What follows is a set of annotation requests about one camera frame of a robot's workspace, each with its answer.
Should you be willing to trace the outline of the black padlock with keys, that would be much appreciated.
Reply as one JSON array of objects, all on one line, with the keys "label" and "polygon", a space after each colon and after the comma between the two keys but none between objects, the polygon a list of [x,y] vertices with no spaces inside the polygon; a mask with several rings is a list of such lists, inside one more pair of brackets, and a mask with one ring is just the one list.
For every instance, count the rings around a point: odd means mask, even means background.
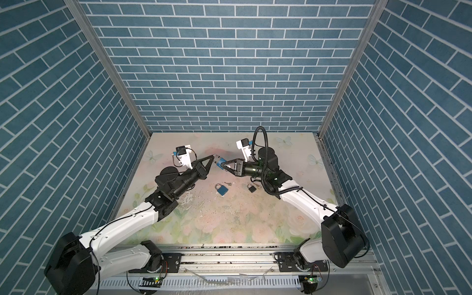
[{"label": "black padlock with keys", "polygon": [[260,185],[258,184],[248,184],[247,185],[247,188],[248,190],[251,192],[251,193],[255,193],[258,189],[260,189]]}]

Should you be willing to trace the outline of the blue padlock with key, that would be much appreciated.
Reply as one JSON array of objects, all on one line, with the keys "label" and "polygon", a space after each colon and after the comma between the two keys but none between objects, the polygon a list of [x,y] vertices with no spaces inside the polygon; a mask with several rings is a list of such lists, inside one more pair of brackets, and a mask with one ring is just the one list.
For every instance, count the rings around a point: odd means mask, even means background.
[{"label": "blue padlock with key", "polygon": [[226,159],[216,155],[215,158],[214,158],[214,162],[215,162],[217,167],[219,167],[220,169],[223,170],[224,168],[222,167],[222,164],[226,162]]}]

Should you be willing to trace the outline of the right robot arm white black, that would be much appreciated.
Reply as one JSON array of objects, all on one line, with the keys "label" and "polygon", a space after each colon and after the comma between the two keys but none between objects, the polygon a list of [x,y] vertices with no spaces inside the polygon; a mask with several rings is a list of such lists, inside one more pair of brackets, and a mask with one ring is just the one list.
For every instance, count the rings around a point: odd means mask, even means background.
[{"label": "right robot arm white black", "polygon": [[[263,134],[264,144],[255,151],[254,139]],[[217,160],[217,165],[236,177],[249,177],[260,182],[264,191],[296,207],[321,229],[320,240],[303,241],[293,254],[293,261],[301,270],[306,270],[316,261],[326,260],[344,268],[351,260],[363,257],[371,248],[361,228],[355,210],[344,204],[331,204],[306,191],[293,177],[279,166],[275,151],[269,146],[267,132],[259,126],[253,140],[244,138],[237,142],[243,158],[226,161]]]}]

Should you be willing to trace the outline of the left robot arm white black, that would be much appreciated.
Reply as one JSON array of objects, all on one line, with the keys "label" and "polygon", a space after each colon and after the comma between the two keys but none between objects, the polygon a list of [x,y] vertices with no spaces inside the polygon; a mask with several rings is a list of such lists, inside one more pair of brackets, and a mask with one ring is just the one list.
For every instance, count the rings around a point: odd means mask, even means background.
[{"label": "left robot arm white black", "polygon": [[166,167],[156,176],[157,189],[130,212],[83,234],[69,232],[59,238],[45,267],[44,275],[59,295],[83,295],[96,281],[128,270],[161,267],[161,250],[151,241],[127,250],[112,252],[134,233],[167,217],[178,199],[196,182],[207,178],[214,156],[191,163],[180,172]]}]

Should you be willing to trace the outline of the floral table mat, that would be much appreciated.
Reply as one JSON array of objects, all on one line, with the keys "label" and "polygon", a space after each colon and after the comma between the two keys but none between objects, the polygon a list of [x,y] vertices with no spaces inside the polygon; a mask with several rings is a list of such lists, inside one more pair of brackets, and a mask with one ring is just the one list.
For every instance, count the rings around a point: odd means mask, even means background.
[{"label": "floral table mat", "polygon": [[[152,135],[118,213],[128,213],[156,190],[155,177],[173,166],[176,147],[190,145],[201,159],[211,154],[227,161],[241,158],[236,142],[252,133],[155,133]],[[280,168],[306,191],[335,204],[315,137],[311,133],[270,133]],[[228,188],[220,196],[215,185]],[[320,227],[296,207],[260,189],[251,193],[248,177],[238,178],[213,165],[208,178],[179,198],[178,206],[162,221],[145,227],[125,240],[136,245],[151,240],[158,246],[190,244],[292,244],[319,239]]]}]

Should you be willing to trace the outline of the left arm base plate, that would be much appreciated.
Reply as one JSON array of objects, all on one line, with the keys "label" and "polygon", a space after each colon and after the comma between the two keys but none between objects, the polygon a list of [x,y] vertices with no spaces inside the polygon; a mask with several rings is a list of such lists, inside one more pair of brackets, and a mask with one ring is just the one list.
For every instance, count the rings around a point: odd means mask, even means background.
[{"label": "left arm base plate", "polygon": [[132,274],[176,274],[179,272],[182,254],[180,253],[164,253],[153,256],[143,268],[130,270]]}]

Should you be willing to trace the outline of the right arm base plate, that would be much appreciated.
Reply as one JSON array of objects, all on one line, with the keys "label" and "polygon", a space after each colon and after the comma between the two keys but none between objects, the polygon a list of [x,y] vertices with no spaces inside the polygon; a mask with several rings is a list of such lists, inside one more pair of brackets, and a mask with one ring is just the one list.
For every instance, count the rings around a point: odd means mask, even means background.
[{"label": "right arm base plate", "polygon": [[327,261],[308,263],[299,253],[275,252],[273,258],[280,272],[327,272]]}]

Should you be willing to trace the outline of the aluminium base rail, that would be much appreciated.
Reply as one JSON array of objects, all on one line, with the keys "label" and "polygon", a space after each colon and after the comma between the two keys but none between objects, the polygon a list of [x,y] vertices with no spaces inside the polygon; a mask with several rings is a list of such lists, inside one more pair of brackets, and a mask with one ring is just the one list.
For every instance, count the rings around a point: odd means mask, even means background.
[{"label": "aluminium base rail", "polygon": [[165,291],[206,291],[293,288],[298,294],[388,295],[390,291],[372,253],[345,268],[328,262],[327,272],[280,272],[273,254],[286,247],[167,247],[182,254],[176,274],[132,274],[130,271],[96,281],[84,295],[127,290],[133,295]]}]

